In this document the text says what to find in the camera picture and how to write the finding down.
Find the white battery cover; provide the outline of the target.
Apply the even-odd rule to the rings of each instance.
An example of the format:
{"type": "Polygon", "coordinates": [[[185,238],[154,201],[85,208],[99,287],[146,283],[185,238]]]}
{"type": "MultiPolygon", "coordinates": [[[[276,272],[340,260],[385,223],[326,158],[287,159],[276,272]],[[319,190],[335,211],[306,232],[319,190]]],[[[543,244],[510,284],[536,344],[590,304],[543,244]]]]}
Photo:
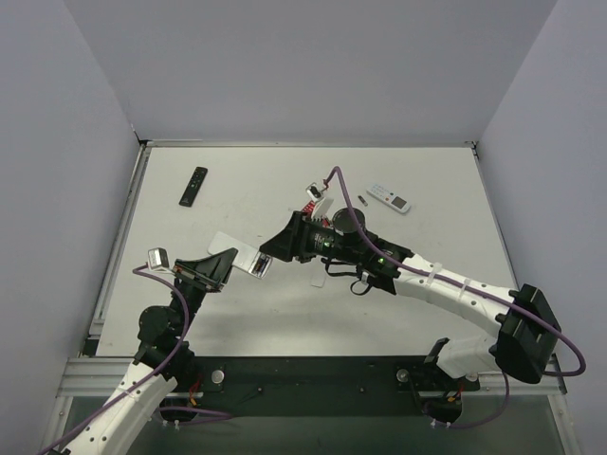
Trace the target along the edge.
{"type": "Polygon", "coordinates": [[[310,285],[316,288],[323,288],[326,281],[326,276],[324,274],[313,275],[310,280],[310,285]]]}

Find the white grey remote control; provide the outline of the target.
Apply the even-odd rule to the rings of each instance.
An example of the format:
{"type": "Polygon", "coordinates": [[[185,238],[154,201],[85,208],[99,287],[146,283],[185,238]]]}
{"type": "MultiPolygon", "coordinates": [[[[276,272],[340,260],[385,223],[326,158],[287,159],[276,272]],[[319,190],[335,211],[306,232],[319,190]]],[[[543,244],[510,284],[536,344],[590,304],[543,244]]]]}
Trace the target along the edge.
{"type": "Polygon", "coordinates": [[[208,252],[217,254],[224,250],[234,248],[237,250],[232,265],[257,279],[263,279],[272,265],[273,259],[262,253],[258,248],[241,242],[228,234],[218,231],[212,238],[208,252]]]}

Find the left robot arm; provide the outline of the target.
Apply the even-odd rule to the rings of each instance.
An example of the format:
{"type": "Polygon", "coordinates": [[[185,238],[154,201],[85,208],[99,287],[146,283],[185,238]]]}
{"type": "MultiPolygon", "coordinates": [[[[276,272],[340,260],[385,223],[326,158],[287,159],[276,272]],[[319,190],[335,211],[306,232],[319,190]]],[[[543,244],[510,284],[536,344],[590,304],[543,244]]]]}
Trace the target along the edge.
{"type": "Polygon", "coordinates": [[[166,250],[148,251],[132,273],[167,286],[171,302],[147,307],[138,320],[138,350],[103,406],[41,454],[124,454],[173,390],[197,380],[186,336],[208,294],[227,283],[238,250],[228,248],[196,261],[169,265],[166,250]]]}

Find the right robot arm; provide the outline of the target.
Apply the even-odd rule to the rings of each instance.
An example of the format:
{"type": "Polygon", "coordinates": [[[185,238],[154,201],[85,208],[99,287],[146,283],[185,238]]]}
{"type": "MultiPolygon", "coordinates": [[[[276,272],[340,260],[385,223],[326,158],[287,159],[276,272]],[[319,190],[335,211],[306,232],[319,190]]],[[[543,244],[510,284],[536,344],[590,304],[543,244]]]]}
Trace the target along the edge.
{"type": "Polygon", "coordinates": [[[432,349],[431,361],[454,379],[501,371],[537,384],[557,344],[561,327],[540,289],[508,289],[455,274],[367,230],[358,209],[339,210],[329,227],[296,211],[260,250],[286,263],[320,257],[327,265],[352,265],[371,288],[424,301],[477,326],[480,336],[445,338],[432,349]]]}

